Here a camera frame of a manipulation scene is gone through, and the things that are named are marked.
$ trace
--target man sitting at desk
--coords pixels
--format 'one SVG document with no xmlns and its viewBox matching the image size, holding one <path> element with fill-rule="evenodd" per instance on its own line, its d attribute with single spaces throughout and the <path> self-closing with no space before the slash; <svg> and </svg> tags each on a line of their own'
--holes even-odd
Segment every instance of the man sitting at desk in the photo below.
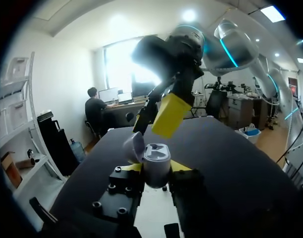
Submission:
<svg viewBox="0 0 303 238">
<path fill-rule="evenodd" d="M 107 119 L 102 115 L 101 110 L 105 108 L 113 108 L 116 104 L 107 105 L 101 99 L 98 98 L 98 91 L 96 88 L 90 88 L 88 90 L 90 99 L 86 102 L 86 117 L 95 133 L 103 136 L 106 134 L 108 128 L 110 128 L 111 119 Z"/>
</svg>

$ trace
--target blue water jug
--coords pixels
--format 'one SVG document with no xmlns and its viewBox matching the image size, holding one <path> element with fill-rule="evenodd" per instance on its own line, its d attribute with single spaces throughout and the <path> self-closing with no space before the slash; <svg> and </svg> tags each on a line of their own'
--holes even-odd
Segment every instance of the blue water jug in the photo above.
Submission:
<svg viewBox="0 0 303 238">
<path fill-rule="evenodd" d="M 75 142 L 73 139 L 70 139 L 70 141 L 71 141 L 71 145 L 70 145 L 71 150 L 74 156 L 79 161 L 79 163 L 81 163 L 85 159 L 86 153 L 84 152 L 80 142 Z"/>
</svg>

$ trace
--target cabinet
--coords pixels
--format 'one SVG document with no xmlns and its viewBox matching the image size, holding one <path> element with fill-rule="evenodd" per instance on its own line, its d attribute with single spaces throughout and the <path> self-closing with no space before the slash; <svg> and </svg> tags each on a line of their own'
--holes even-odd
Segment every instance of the cabinet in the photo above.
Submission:
<svg viewBox="0 0 303 238">
<path fill-rule="evenodd" d="M 229 96 L 228 105 L 229 127 L 233 129 L 239 129 L 250 125 L 253 115 L 253 100 Z"/>
</svg>

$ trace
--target cable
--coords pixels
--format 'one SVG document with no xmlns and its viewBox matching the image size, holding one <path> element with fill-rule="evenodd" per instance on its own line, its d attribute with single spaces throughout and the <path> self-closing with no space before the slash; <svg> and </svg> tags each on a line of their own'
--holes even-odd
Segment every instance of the cable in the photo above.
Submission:
<svg viewBox="0 0 303 238">
<path fill-rule="evenodd" d="M 290 177 L 290 179 L 293 179 L 293 178 L 294 178 L 294 176 L 299 172 L 299 170 L 300 170 L 300 168 L 302 167 L 302 165 L 303 165 L 303 161 L 302 161 L 302 163 L 300 164 L 300 166 L 298 167 L 298 169 L 294 172 L 294 174 Z"/>
<path fill-rule="evenodd" d="M 299 136 L 301 135 L 303 131 L 303 127 L 301 128 L 298 136 L 295 138 L 295 140 L 293 141 L 293 143 L 289 146 L 289 148 L 284 152 L 284 154 L 277 160 L 276 164 L 278 164 L 279 161 L 281 161 L 281 159 L 287 154 L 287 152 L 291 149 L 291 147 L 294 145 L 294 143 L 298 140 Z"/>
<path fill-rule="evenodd" d="M 270 103 L 266 99 L 264 99 L 264 97 L 262 95 L 260 95 L 260 93 L 258 92 L 258 90 L 256 90 L 256 92 L 261 97 L 261 99 L 263 99 L 266 103 L 268 103 L 268 104 L 270 104 L 272 106 L 279 106 L 279 103 Z"/>
</svg>

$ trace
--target desk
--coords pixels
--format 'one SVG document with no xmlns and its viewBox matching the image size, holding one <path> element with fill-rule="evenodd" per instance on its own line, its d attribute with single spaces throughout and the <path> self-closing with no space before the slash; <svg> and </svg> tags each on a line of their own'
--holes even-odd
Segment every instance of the desk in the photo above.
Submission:
<svg viewBox="0 0 303 238">
<path fill-rule="evenodd" d="M 91 203 L 106 190 L 113 169 L 128 165 L 121 148 L 131 134 L 127 127 L 102 137 L 63 186 L 50 212 L 59 219 L 69 217 L 74 208 L 91 214 Z M 153 134 L 149 125 L 144 139 L 146 144 L 167 144 L 173 160 L 199 169 L 225 219 L 269 208 L 276 199 L 287 209 L 297 193 L 265 153 L 214 118 L 184 120 L 170 139 Z"/>
<path fill-rule="evenodd" d="M 114 128 L 133 126 L 136 120 L 137 112 L 144 106 L 143 102 L 133 102 L 129 104 L 117 105 L 114 108 L 107 108 L 103 110 L 103 114 L 113 114 L 115 119 L 115 125 L 111 125 Z M 131 121 L 126 120 L 126 114 L 133 113 L 134 118 Z"/>
</svg>

